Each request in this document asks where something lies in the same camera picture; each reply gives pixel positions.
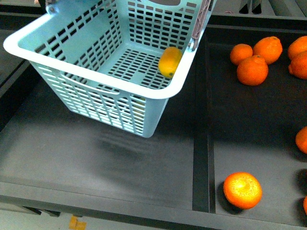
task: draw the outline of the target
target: plastic basket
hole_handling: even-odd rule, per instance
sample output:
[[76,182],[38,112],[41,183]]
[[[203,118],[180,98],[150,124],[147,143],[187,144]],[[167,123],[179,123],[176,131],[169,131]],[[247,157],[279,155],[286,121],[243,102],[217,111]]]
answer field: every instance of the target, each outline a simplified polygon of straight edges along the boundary
[[[29,60],[71,111],[148,138],[182,88],[210,3],[154,1],[59,0],[4,48]],[[158,70],[169,46],[183,52],[172,79]]]

